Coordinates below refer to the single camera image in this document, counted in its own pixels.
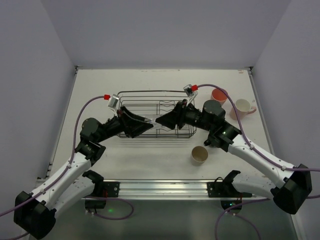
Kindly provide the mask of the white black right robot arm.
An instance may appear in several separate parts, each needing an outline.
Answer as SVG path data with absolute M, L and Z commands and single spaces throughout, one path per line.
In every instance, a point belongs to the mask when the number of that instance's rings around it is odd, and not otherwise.
M 226 112 L 215 100 L 207 100 L 198 110 L 187 100 L 179 101 L 173 110 L 155 121 L 169 129 L 185 124 L 208 131 L 205 146 L 213 146 L 237 156 L 262 173 L 253 177 L 232 170 L 222 181 L 219 191 L 227 195 L 250 193 L 273 200 L 284 212 L 294 215 L 312 191 L 309 168 L 280 160 L 252 141 L 225 120 Z

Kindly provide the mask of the black mug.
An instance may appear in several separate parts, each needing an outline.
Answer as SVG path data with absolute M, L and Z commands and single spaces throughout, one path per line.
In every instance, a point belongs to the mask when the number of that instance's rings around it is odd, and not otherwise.
M 209 139 L 205 140 L 204 143 L 203 143 L 203 145 L 204 145 L 205 147 L 213 147 L 212 141 L 209 140 Z

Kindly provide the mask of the pink faceted mug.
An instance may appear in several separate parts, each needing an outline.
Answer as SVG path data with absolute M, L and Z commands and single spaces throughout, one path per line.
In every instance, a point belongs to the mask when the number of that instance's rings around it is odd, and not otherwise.
M 251 103 L 246 99 L 238 99 L 234 105 L 236 110 L 232 107 L 230 111 L 230 117 L 233 120 L 242 120 L 245 116 L 253 114 L 257 111 L 257 108 L 252 106 Z

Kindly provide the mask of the clear glass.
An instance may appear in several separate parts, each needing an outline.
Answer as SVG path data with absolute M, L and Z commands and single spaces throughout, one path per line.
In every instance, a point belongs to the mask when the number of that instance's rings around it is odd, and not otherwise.
M 149 124 L 152 124 L 152 128 L 151 128 L 150 130 L 153 130 L 153 131 L 163 130 L 163 129 L 166 128 L 164 125 L 162 125 L 162 124 L 160 124 L 160 123 L 157 123 L 155 118 L 149 118 L 149 119 L 147 120 L 147 122 L 148 122 Z

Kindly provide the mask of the beige tall cup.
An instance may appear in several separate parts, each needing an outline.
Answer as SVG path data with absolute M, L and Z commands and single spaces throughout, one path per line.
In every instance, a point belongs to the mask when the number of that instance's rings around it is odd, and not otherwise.
M 201 166 L 207 159 L 209 153 L 203 146 L 195 146 L 190 154 L 191 164 L 193 166 Z

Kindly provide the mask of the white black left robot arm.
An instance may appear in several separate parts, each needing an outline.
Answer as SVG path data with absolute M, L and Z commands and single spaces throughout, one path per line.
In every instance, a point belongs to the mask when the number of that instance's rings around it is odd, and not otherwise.
M 135 138 L 153 127 L 153 122 L 122 106 L 116 115 L 100 123 L 90 117 L 81 125 L 80 142 L 73 144 L 69 160 L 32 192 L 22 191 L 15 198 L 13 221 L 37 240 L 44 238 L 56 223 L 59 197 L 101 158 L 105 147 L 100 143 L 124 132 Z

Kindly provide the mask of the salmon pink plastic cup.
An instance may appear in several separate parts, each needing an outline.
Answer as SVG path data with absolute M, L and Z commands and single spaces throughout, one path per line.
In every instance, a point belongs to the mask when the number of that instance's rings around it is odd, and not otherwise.
M 210 99 L 219 102 L 222 106 L 227 101 L 228 97 L 222 90 L 214 88 L 211 92 Z

